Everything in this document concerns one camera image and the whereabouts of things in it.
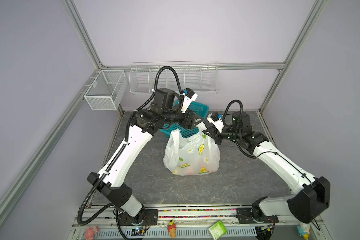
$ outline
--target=gray marble floor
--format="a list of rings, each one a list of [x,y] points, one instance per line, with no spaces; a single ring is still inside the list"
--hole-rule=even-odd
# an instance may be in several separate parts
[[[253,130],[264,133],[257,113],[247,113]],[[131,112],[126,112],[122,119],[112,153],[124,138],[130,115]],[[195,176],[173,175],[163,164],[167,142],[168,137],[158,131],[141,150],[125,178],[125,184],[133,189],[133,194],[142,204],[250,205],[260,197],[289,194],[288,186],[274,171],[262,161],[244,156],[230,141],[223,141],[219,146],[217,172]],[[109,201],[99,192],[92,201],[93,205],[107,203]]]

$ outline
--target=blue basket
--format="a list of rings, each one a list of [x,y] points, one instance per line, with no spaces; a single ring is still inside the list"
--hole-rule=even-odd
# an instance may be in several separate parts
[[[209,107],[207,105],[204,105],[201,103],[196,103],[196,102],[192,102],[188,108],[191,109],[192,111],[194,111],[195,113],[197,113],[199,116],[203,117],[204,119],[206,118],[208,111],[209,111]],[[169,124],[164,124],[163,128],[167,128],[168,126],[169,126]],[[167,137],[169,137],[171,135],[171,132],[176,129],[180,129],[180,133],[183,137],[190,137],[199,132],[199,129],[197,127],[193,128],[193,129],[184,129],[179,124],[173,124],[170,128],[160,129],[160,131],[164,132],[165,135]]]

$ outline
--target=plastic bag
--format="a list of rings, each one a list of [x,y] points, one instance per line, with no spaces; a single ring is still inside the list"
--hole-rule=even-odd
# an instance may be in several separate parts
[[[219,147],[211,137],[203,134],[206,130],[203,122],[196,127],[199,132],[187,138],[182,137],[178,129],[171,132],[163,161],[173,174],[207,174],[219,168]]]

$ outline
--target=wire shelf rack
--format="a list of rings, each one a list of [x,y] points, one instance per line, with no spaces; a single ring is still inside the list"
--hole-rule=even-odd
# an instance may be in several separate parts
[[[92,110],[117,110],[126,88],[124,71],[101,70],[84,98]]]
[[[159,62],[131,63],[129,74],[130,92],[152,93],[155,77],[162,66],[171,66],[177,72],[182,89],[190,88],[196,93],[218,93],[219,72],[217,62]],[[164,70],[158,80],[158,88],[178,91],[176,79],[170,70]]]

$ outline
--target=metal base plate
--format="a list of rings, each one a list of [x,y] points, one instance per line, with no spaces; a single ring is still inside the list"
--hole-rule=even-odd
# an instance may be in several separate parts
[[[239,223],[272,223],[270,218],[273,220],[273,223],[278,223],[279,219],[277,216],[266,216],[260,221],[256,221],[252,218],[251,214],[252,207],[238,207],[236,208],[237,218],[239,219]]]
[[[143,222],[140,224],[136,224],[126,212],[119,214],[120,226],[149,225],[149,222],[151,223],[151,226],[153,226],[153,225],[157,225],[157,219],[158,219],[157,209],[146,209],[143,216]]]

